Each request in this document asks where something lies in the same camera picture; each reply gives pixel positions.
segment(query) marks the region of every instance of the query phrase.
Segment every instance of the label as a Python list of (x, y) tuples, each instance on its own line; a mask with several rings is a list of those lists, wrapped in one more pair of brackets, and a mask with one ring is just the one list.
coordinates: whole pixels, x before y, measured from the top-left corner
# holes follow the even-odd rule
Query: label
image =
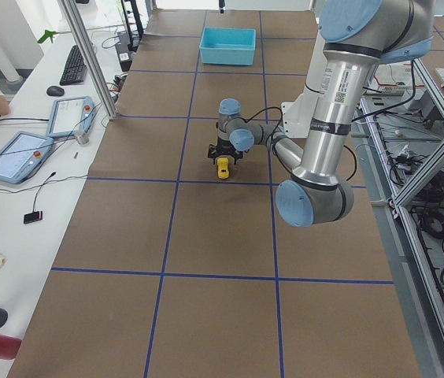
[(322, 85), (320, 86), (320, 95), (325, 95), (327, 89), (329, 88), (329, 84), (331, 83), (332, 73), (334, 72), (334, 67), (332, 63), (329, 63), (327, 67), (325, 67), (324, 79), (322, 80)]
[(328, 134), (336, 135), (348, 135), (350, 133), (350, 124), (334, 124), (331, 122), (323, 122), (313, 118), (309, 126), (309, 130), (315, 130), (317, 132), (326, 132)]
[(338, 91), (335, 94), (334, 101), (344, 103), (346, 99), (346, 92), (348, 91), (348, 85), (350, 84), (351, 69), (345, 69), (341, 75), (339, 81)]

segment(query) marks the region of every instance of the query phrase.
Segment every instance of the metal pole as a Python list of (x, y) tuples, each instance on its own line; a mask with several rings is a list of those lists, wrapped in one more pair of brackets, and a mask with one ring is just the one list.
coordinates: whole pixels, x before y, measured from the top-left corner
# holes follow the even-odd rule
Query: metal pole
[(91, 40), (89, 39), (86, 27), (83, 24), (75, 0), (61, 0), (61, 6), (70, 28), (72, 29), (73, 38), (75, 39), (77, 46), (80, 48), (80, 53), (82, 53), (83, 59), (89, 69), (93, 84), (96, 87), (96, 92), (98, 92), (98, 96), (105, 107), (109, 119), (113, 120), (117, 117), (117, 109), (113, 103), (112, 96), (110, 96), (108, 87), (106, 86), (106, 80), (103, 76), (102, 68), (98, 63), (96, 54), (91, 46)]
[(147, 12), (147, 16), (150, 19), (150, 16), (152, 16), (152, 12), (154, 11), (154, 9), (156, 9), (156, 2), (155, 0), (145, 0), (145, 5), (146, 5), (146, 12)]

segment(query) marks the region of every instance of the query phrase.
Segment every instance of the blue plastic bin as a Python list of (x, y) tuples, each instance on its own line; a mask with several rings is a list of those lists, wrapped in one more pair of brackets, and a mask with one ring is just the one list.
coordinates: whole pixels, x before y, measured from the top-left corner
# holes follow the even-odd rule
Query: blue plastic bin
[(199, 50), (201, 61), (212, 65), (252, 65), (255, 29), (205, 28)]

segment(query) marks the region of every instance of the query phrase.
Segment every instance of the table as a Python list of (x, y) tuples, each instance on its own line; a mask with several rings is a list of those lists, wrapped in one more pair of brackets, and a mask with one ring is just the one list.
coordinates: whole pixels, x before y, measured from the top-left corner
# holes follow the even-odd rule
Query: table
[[(101, 44), (114, 33), (115, 28), (90, 34), (105, 79), (110, 83), (114, 75), (121, 74), (121, 70), (115, 50), (103, 49)], [(57, 36), (52, 48), (11, 101), (11, 114), (6, 117), (49, 117), (52, 103), (58, 98), (47, 96), (46, 89), (58, 83), (68, 51), (74, 44), (71, 34)], [(65, 87), (63, 98), (83, 95), (91, 96), (95, 105), (99, 103), (89, 74), (83, 84)], [(52, 172), (56, 172), (52, 180), (86, 175), (105, 132), (106, 120), (105, 110), (100, 109), (87, 145), (81, 146), (75, 140), (62, 145), (60, 143), (59, 149), (30, 180), (19, 185), (0, 182), (0, 188), (16, 191), (35, 187)], [(0, 122), (0, 148), (19, 130), (45, 135), (46, 123), (17, 120)], [(23, 224), (22, 218), (25, 213), (31, 212), (37, 190), (19, 194), (0, 192), (0, 253), (6, 256), (6, 263), (0, 270), (0, 307), (9, 312), (9, 319), (0, 328), (0, 334), (18, 338), (24, 336), (84, 181), (66, 180), (43, 187), (36, 207), (43, 211), (44, 219), (28, 225)], [(0, 360), (0, 377), (7, 375), (12, 363)]]

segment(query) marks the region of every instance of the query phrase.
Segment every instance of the keyboard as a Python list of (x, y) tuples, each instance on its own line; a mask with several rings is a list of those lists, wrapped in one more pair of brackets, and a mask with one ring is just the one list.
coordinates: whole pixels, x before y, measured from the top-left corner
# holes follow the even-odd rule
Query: keyboard
[(77, 45), (73, 46), (66, 58), (65, 69), (59, 80), (59, 85), (82, 83), (86, 75), (87, 66), (83, 62), (82, 54)]

